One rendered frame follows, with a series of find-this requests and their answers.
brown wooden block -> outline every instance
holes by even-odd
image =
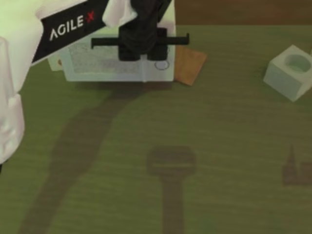
[[[192,86],[202,68],[207,55],[184,46],[176,46],[175,80]]]

wooden surface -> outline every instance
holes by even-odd
[[[309,25],[310,0],[175,0],[179,25]]]
[[[1,234],[312,232],[312,187],[282,183],[291,145],[312,160],[312,91],[291,103],[262,81],[292,43],[310,51],[312,27],[178,30],[209,55],[192,87],[31,69],[25,138],[0,177]]]

